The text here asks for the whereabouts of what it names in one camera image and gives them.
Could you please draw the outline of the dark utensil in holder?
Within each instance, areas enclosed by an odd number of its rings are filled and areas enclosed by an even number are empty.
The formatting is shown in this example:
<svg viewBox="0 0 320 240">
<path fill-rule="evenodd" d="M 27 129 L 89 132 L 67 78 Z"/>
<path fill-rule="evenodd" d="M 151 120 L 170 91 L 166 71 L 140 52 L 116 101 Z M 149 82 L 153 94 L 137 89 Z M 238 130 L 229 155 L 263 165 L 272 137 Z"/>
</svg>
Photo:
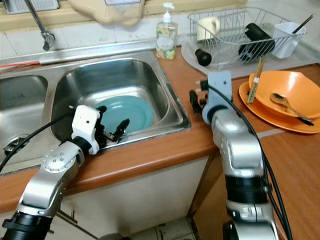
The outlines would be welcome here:
<svg viewBox="0 0 320 240">
<path fill-rule="evenodd" d="M 307 17 L 302 23 L 300 23 L 297 28 L 295 28 L 291 34 L 296 35 L 312 18 L 314 17 L 313 14 L 311 14 L 309 17 Z"/>
</svg>

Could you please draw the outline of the beige plastic board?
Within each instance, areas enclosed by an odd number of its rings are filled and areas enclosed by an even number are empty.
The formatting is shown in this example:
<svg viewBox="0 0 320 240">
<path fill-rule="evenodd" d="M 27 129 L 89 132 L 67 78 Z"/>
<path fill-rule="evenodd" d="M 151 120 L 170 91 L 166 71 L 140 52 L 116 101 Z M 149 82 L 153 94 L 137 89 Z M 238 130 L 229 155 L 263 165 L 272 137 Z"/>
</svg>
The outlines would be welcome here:
<svg viewBox="0 0 320 240">
<path fill-rule="evenodd" d="M 71 7 L 101 25 L 121 25 L 131 28 L 143 17 L 146 0 L 122 0 L 109 5 L 110 0 L 67 0 Z"/>
</svg>

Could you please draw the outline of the stainless steel double sink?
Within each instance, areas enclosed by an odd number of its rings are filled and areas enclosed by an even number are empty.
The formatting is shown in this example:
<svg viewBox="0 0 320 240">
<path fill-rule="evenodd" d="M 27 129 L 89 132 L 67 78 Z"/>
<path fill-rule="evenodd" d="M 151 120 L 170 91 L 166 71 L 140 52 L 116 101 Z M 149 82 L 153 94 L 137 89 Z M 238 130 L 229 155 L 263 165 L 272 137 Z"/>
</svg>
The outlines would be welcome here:
<svg viewBox="0 0 320 240">
<path fill-rule="evenodd" d="M 93 107 L 116 96 L 135 96 L 153 108 L 153 125 L 124 134 L 106 149 L 166 137 L 191 128 L 185 107 L 147 47 L 70 58 L 55 57 L 53 63 L 2 73 L 0 77 L 0 153 L 10 159 L 2 175 L 37 168 L 43 154 L 72 134 L 73 109 Z M 17 148 L 5 155 L 3 148 L 18 135 L 27 135 Z"/>
</svg>

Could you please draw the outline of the chrome faucet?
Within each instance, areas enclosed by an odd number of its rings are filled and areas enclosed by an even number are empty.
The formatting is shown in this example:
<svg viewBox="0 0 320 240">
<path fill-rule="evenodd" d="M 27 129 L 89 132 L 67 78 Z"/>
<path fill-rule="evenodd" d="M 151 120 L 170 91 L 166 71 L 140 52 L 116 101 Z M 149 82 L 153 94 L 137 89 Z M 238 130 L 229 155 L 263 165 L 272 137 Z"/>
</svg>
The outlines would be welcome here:
<svg viewBox="0 0 320 240">
<path fill-rule="evenodd" d="M 35 23 L 37 24 L 40 30 L 40 34 L 44 40 L 42 49 L 44 51 L 50 51 L 55 42 L 55 35 L 52 34 L 49 30 L 46 30 L 45 25 L 43 25 L 41 18 L 39 18 L 38 16 L 37 10 L 33 5 L 32 0 L 25 0 L 25 4 L 30 14 L 32 14 L 32 17 L 34 18 Z"/>
</svg>

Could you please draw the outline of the orange plate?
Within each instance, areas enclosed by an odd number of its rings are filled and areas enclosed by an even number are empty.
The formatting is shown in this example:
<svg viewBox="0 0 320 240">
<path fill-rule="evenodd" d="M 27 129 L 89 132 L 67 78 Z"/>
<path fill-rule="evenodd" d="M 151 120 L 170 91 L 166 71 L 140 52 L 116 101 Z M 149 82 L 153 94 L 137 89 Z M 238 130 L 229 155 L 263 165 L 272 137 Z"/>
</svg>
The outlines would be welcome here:
<svg viewBox="0 0 320 240">
<path fill-rule="evenodd" d="M 238 87 L 238 96 L 240 97 L 240 102 L 245 105 L 250 112 L 258 116 L 258 118 L 263 119 L 263 121 L 269 122 L 270 124 L 282 128 L 284 130 L 290 130 L 302 134 L 318 134 L 320 133 L 320 118 L 313 119 L 313 126 L 306 125 L 299 119 L 292 116 L 281 116 L 274 114 L 269 111 L 269 109 L 262 103 L 255 100 L 253 103 L 246 103 L 249 96 L 249 83 L 243 82 Z"/>
</svg>

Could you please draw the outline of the orange bowl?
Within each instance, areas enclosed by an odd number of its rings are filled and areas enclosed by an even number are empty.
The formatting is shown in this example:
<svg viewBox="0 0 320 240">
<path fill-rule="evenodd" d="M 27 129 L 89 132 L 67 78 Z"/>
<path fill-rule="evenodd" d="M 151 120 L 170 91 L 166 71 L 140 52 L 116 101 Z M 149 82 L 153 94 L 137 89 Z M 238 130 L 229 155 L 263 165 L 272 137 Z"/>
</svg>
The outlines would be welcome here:
<svg viewBox="0 0 320 240">
<path fill-rule="evenodd" d="M 254 97 L 272 114 L 297 117 L 286 106 L 272 102 L 270 96 L 273 93 L 285 96 L 288 103 L 305 117 L 320 118 L 320 86 L 303 73 L 289 70 L 263 71 Z"/>
</svg>

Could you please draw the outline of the floral soap pump bottle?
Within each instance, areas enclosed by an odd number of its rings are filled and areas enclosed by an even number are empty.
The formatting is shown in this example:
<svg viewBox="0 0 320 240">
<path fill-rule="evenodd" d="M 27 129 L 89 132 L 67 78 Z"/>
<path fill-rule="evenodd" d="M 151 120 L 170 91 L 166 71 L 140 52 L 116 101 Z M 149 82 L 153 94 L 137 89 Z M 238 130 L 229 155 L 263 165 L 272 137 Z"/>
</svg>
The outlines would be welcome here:
<svg viewBox="0 0 320 240">
<path fill-rule="evenodd" d="M 176 57 L 176 46 L 178 38 L 178 23 L 173 21 L 170 10 L 175 7 L 171 2 L 163 2 L 166 9 L 162 21 L 156 25 L 156 57 L 165 60 L 173 60 Z"/>
</svg>

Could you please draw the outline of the white cutlery holder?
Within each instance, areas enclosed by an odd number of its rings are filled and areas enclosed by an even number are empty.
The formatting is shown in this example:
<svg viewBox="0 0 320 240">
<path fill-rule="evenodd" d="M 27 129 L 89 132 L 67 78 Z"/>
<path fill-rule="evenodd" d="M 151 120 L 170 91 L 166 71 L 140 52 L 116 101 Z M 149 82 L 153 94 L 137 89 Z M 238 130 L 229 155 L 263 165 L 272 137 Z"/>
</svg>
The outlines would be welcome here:
<svg viewBox="0 0 320 240">
<path fill-rule="evenodd" d="M 275 41 L 275 48 L 272 51 L 272 55 L 277 58 L 290 57 L 301 38 L 307 33 L 306 26 L 304 26 L 298 30 L 297 33 L 293 34 L 294 30 L 296 30 L 299 25 L 299 23 L 295 22 L 284 22 L 277 23 L 274 26 L 272 38 Z"/>
</svg>

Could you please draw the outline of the brown wooden cabinet door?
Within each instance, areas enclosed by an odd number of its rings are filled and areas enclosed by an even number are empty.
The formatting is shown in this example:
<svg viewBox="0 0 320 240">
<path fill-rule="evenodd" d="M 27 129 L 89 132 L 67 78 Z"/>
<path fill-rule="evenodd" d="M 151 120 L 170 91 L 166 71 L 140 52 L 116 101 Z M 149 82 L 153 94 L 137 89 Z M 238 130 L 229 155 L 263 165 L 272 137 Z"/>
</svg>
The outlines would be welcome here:
<svg viewBox="0 0 320 240">
<path fill-rule="evenodd" d="M 219 153 L 208 157 L 192 199 L 188 217 L 199 240 L 223 240 L 223 225 L 230 220 L 226 208 L 226 177 Z"/>
</svg>

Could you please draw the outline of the cream mug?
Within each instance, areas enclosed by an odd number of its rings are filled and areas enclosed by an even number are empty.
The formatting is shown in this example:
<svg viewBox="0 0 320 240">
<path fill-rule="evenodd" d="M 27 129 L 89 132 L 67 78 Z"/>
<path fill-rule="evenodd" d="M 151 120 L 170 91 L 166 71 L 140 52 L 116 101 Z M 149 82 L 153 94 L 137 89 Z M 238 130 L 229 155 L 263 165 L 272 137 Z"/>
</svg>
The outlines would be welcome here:
<svg viewBox="0 0 320 240">
<path fill-rule="evenodd" d="M 197 20 L 196 22 L 196 40 L 209 41 L 214 39 L 215 35 L 220 31 L 221 21 L 217 16 L 208 16 Z"/>
</svg>

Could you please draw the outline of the grey plastic box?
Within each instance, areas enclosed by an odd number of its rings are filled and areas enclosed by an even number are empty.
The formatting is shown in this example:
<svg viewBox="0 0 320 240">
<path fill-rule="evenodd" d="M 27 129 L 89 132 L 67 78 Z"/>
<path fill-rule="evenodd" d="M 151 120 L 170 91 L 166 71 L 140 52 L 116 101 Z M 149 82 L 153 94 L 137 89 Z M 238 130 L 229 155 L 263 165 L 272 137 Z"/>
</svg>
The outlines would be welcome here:
<svg viewBox="0 0 320 240">
<path fill-rule="evenodd" d="M 26 4 L 26 0 L 3 0 L 2 2 L 9 15 L 28 13 L 30 11 Z M 30 2 L 37 12 L 60 8 L 60 4 L 57 0 L 30 0 Z"/>
</svg>

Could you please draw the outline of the gold spoon with black handle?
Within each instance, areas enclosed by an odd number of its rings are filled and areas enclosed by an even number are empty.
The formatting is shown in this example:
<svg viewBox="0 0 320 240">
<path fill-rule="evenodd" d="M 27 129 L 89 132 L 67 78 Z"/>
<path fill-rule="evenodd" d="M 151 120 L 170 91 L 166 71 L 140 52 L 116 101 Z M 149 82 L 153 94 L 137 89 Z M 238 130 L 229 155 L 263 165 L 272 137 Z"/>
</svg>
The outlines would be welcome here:
<svg viewBox="0 0 320 240">
<path fill-rule="evenodd" d="M 293 111 L 296 114 L 298 121 L 304 123 L 307 126 L 314 126 L 314 122 L 307 116 L 303 115 L 301 112 L 296 110 L 291 104 L 286 96 L 279 93 L 272 93 L 270 95 L 270 100 L 278 105 L 285 106 L 289 110 Z"/>
</svg>

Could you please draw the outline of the translucent drain tray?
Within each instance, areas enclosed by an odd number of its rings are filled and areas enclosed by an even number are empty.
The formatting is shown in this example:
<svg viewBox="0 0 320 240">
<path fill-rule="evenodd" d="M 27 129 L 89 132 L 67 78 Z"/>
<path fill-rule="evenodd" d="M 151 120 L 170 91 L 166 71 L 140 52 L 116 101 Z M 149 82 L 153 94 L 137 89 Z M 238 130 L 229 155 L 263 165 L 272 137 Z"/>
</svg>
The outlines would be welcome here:
<svg viewBox="0 0 320 240">
<path fill-rule="evenodd" d="M 247 77 L 254 73 L 258 67 L 257 61 L 240 62 L 237 55 L 228 61 L 211 62 L 208 66 L 201 66 L 195 55 L 196 50 L 197 46 L 194 43 L 185 42 L 182 45 L 182 57 L 190 66 L 205 75 L 211 72 L 229 71 L 232 78 Z M 305 43 L 301 43 L 290 57 L 280 59 L 272 54 L 267 54 L 264 59 L 263 70 L 276 71 L 320 63 L 320 54 L 309 48 Z"/>
</svg>

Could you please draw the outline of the metal sink drain strainer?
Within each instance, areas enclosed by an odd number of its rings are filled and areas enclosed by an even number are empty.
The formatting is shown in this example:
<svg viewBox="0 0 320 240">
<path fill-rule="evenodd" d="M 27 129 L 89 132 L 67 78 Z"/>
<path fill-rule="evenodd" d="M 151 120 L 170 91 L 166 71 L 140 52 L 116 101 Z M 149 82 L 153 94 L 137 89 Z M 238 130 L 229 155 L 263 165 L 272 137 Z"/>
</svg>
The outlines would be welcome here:
<svg viewBox="0 0 320 240">
<path fill-rule="evenodd" d="M 11 138 L 9 143 L 7 143 L 3 148 L 5 156 L 9 155 L 15 149 L 17 149 L 16 153 L 20 151 L 25 146 L 25 144 L 21 144 L 21 142 L 24 141 L 27 136 L 28 136 L 27 134 L 21 134 L 21 135 L 16 135 L 16 137 L 14 138 Z"/>
</svg>

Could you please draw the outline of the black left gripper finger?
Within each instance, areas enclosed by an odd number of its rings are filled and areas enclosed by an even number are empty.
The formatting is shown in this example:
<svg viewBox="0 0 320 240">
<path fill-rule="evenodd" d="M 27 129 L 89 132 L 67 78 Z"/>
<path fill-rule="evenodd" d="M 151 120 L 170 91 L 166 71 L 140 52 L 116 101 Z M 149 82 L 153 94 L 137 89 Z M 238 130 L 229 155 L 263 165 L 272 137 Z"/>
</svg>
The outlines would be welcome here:
<svg viewBox="0 0 320 240">
<path fill-rule="evenodd" d="M 130 119 L 124 119 L 114 131 L 114 142 L 119 143 L 121 142 L 122 138 L 126 133 L 126 128 L 130 125 Z"/>
</svg>

